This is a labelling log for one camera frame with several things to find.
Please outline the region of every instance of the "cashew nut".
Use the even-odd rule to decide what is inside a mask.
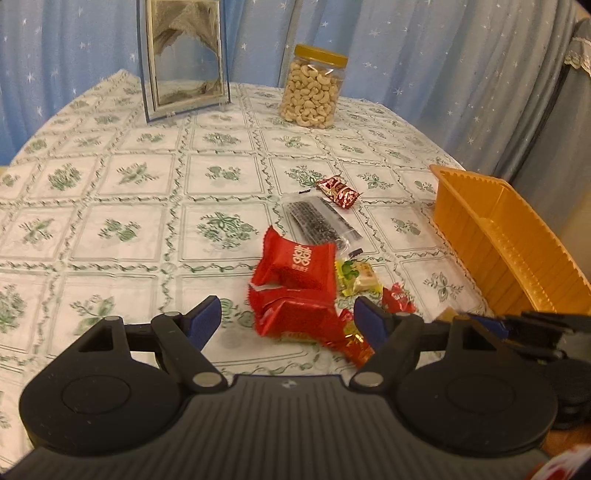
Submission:
[[[289,66],[279,113],[301,127],[330,127],[342,83],[332,70],[296,58]]]

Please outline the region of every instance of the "orange object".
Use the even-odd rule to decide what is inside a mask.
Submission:
[[[591,313],[591,286],[562,243],[504,180],[430,166],[434,221],[496,315]]]

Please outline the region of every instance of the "wrapped candy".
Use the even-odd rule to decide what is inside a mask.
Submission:
[[[335,252],[335,244],[300,245],[269,227],[265,233],[262,259],[256,266],[252,283],[320,290],[334,300]]]
[[[392,285],[390,290],[384,287],[382,291],[382,307],[390,313],[414,313],[417,311],[399,283]]]
[[[319,180],[316,187],[341,208],[351,208],[359,197],[359,193],[348,187],[339,176]]]
[[[353,314],[343,309],[339,316],[341,338],[335,342],[325,342],[324,345],[345,355],[358,368],[365,365],[374,354],[374,349],[357,330],[353,321]]]
[[[248,300],[261,336],[326,343],[342,335],[334,300],[318,290],[254,290]]]
[[[340,291],[345,297],[363,291],[373,291],[379,294],[382,286],[374,269],[365,260],[337,260],[335,266]]]

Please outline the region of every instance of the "red candy bag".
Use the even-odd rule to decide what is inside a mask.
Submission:
[[[321,343],[339,336],[334,300],[322,291],[250,287],[248,301],[261,336]]]
[[[382,307],[390,313],[414,313],[417,311],[399,283],[392,285],[390,290],[384,287],[382,291]]]
[[[340,312],[338,323],[340,339],[334,342],[325,342],[324,346],[345,354],[348,360],[361,368],[372,357],[374,349],[357,330],[353,314],[349,310],[343,309]]]
[[[325,292],[336,298],[335,244],[300,245],[269,227],[253,285],[278,284]]]

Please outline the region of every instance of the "red and gold wrapper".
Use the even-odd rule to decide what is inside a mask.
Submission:
[[[357,368],[361,368],[372,357],[374,349],[357,330],[353,314],[349,310],[343,309],[340,312],[339,327],[342,337],[335,342],[326,342],[324,345],[343,353]]]
[[[391,289],[384,287],[382,291],[382,307],[390,313],[415,313],[417,311],[399,283],[392,285]]]
[[[339,176],[319,180],[316,187],[341,208],[351,208],[359,197],[359,193],[348,187]]]

